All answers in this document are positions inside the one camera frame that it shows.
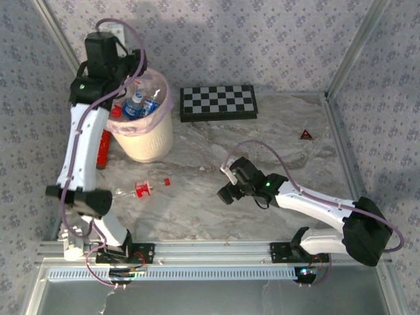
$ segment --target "water bottle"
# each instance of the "water bottle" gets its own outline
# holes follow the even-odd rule
[[[162,191],[171,185],[169,178],[163,180],[140,180],[128,187],[118,188],[114,198],[145,198],[155,191]]]
[[[143,108],[142,99],[142,93],[136,92],[132,98],[125,100],[123,105],[123,114],[126,115],[130,120],[139,118]]]

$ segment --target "black and white checkerboard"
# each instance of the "black and white checkerboard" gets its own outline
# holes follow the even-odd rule
[[[252,85],[188,87],[180,91],[180,118],[187,121],[257,118]]]

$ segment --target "black mounting plate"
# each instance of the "black mounting plate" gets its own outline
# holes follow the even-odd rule
[[[132,255],[122,257],[119,255],[113,255],[111,253],[105,253],[103,249],[99,249],[96,254],[97,264],[143,264],[141,255],[135,255],[141,253],[144,257],[146,264],[152,264],[155,255],[155,244],[153,243],[133,243]]]
[[[273,264],[279,263],[312,263],[312,256],[308,256],[305,258],[299,258],[294,256],[291,251],[290,243],[289,242],[276,242],[270,243],[270,255],[271,255],[271,262]],[[329,257],[328,254],[318,254],[321,257],[322,263],[328,263]],[[320,260],[317,256],[314,257],[313,263],[319,263]]]

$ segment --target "white trash can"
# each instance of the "white trash can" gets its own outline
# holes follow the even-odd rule
[[[110,117],[106,130],[113,134],[130,158],[148,163],[161,159],[172,148],[173,97],[166,79],[159,72],[149,68],[140,80],[152,80],[153,84],[166,90],[162,104],[152,114],[133,121],[115,121]]]

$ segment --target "marble surface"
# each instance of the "marble surface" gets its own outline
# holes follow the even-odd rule
[[[116,198],[112,211],[139,240],[288,240],[302,226],[324,224],[288,209],[258,208],[252,198],[225,205],[216,195],[228,179],[219,172],[239,142],[263,140],[289,165],[295,180],[325,194],[349,198],[329,125],[317,96],[257,95],[258,119],[181,123],[172,113],[175,141],[167,156],[142,164],[112,142],[98,186],[115,192],[137,180],[169,177],[171,187],[146,199]],[[307,128],[315,140],[299,140]],[[274,155],[246,144],[235,158],[249,158],[265,174],[284,171]]]

